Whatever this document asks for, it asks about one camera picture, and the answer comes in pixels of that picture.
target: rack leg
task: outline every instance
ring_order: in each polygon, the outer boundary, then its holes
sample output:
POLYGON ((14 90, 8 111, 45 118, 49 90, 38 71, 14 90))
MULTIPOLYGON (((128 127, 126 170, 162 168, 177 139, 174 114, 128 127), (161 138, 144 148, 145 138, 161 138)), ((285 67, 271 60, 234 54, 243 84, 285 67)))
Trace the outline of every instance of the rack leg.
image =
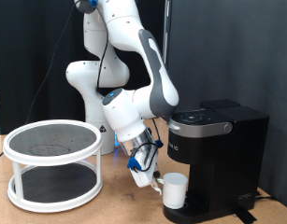
POLYGON ((15 161, 12 162, 14 171, 15 191, 19 199, 23 199, 22 190, 22 168, 21 165, 15 161))
POLYGON ((97 182, 102 181, 102 148, 99 148, 96 154, 96 167, 97 167, 97 182))

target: coffee maker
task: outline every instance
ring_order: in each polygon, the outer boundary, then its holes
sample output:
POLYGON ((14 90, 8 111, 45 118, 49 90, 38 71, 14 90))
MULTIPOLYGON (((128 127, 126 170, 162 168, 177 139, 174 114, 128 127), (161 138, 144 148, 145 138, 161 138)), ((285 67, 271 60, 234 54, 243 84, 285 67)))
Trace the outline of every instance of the coffee maker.
POLYGON ((269 117, 229 100, 200 106, 175 113, 167 123, 168 156, 190 164, 184 206, 164 207, 165 216, 176 223, 244 215, 257 193, 269 117))

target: paper cup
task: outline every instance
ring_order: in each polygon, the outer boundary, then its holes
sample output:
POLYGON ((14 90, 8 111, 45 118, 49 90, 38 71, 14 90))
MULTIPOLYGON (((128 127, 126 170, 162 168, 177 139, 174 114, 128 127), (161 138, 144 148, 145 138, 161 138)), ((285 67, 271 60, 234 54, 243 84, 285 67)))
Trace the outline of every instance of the paper cup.
POLYGON ((172 209, 181 208, 186 197, 187 176, 180 173, 168 173, 164 175, 164 179, 158 179, 158 181, 164 184, 164 205, 172 209))

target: black curtain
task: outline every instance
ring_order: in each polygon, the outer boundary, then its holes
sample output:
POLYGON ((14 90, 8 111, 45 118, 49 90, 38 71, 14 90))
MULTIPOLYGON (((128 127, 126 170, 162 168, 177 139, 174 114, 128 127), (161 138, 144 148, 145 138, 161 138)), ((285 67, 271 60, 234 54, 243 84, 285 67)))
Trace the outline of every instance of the black curtain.
POLYGON ((287 0, 173 0, 178 111, 230 99, 270 116, 259 186, 287 205, 287 0))
MULTIPOLYGON (((162 46, 165 0, 136 1, 143 26, 162 46)), ((2 134, 22 126, 50 64, 74 1, 0 1, 0 125, 2 134)), ((84 120, 80 94, 66 78, 66 67, 81 60, 97 60, 83 46, 83 14, 74 9, 57 49, 50 77, 36 100, 30 121, 84 120)), ((130 67, 126 89, 148 85, 150 79, 141 57, 117 52, 130 67)), ((111 89, 102 90, 103 94, 111 89)))

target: wooden table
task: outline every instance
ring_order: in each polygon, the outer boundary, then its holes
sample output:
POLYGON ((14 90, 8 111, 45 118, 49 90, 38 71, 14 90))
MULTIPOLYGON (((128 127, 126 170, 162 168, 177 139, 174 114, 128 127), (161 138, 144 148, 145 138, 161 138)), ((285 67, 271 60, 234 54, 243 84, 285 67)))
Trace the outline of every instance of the wooden table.
MULTIPOLYGON (((160 149, 158 164, 162 176, 169 172, 189 174, 189 165, 172 161, 167 156, 168 129, 165 121, 156 120, 164 147, 160 149)), ((146 121, 153 135, 156 132, 152 122, 146 121)), ((0 136, 0 153, 5 136, 0 136)), ((95 163, 95 156, 88 161, 95 163)), ((104 185, 100 193, 89 203, 70 211, 54 214, 38 214, 22 211, 7 197, 7 185, 13 176, 12 163, 6 157, 0 158, 0 224, 2 223, 171 223, 163 215, 162 196, 150 187, 140 189, 126 168, 128 157, 119 147, 115 152, 102 157, 104 185)), ((258 219, 257 224, 286 224, 287 207, 277 201, 261 200, 251 213, 258 219)), ((241 224, 236 216, 222 217, 208 224, 241 224)))

